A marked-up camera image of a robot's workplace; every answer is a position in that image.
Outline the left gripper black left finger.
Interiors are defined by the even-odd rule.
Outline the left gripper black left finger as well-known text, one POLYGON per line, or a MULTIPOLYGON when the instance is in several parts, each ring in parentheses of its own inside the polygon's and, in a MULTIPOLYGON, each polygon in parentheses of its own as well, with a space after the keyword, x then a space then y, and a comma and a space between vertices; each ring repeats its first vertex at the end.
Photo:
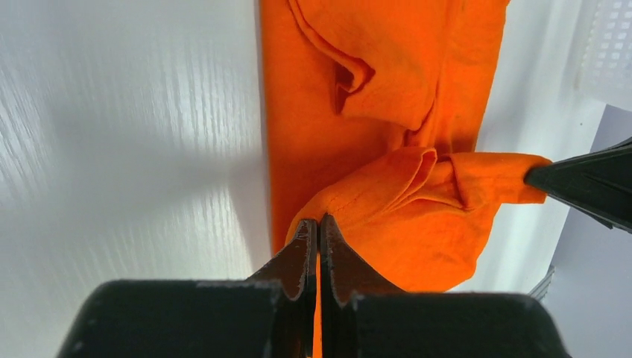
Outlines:
POLYGON ((84 301, 60 357, 309 357, 317 222, 243 280, 111 280, 84 301))

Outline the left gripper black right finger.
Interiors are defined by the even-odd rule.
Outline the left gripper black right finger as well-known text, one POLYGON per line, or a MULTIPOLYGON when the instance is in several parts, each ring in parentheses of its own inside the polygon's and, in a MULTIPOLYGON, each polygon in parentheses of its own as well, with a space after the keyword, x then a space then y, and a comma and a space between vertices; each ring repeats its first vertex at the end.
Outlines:
POLYGON ((324 357, 566 357, 545 308, 515 294, 406 292, 320 222, 324 357))

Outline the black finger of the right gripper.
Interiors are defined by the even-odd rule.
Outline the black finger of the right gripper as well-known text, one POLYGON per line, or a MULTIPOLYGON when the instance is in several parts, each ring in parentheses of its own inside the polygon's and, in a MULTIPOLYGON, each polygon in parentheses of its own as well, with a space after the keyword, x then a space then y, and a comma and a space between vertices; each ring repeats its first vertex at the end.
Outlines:
POLYGON ((631 232, 631 139, 532 169, 524 182, 610 229, 631 232))

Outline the orange t shirt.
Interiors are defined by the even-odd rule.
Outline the orange t shirt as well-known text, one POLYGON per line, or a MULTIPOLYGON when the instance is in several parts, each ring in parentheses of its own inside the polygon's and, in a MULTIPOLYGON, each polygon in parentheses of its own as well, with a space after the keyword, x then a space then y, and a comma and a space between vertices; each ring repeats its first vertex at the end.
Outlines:
POLYGON ((506 1, 262 1, 272 249, 325 215, 406 292, 470 279, 544 157, 476 150, 506 1))

